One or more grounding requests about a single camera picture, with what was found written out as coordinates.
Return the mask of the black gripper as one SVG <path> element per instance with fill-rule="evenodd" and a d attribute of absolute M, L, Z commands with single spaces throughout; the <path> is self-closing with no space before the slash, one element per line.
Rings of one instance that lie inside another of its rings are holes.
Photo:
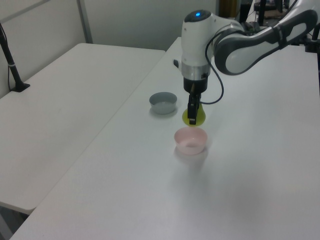
<path fill-rule="evenodd" d="M 201 104 L 201 93 L 205 92 L 208 88 L 208 78 L 190 80 L 184 77 L 183 88 L 190 94 L 187 104 L 187 118 L 190 125 L 195 125 L 197 123 L 199 104 Z"/>

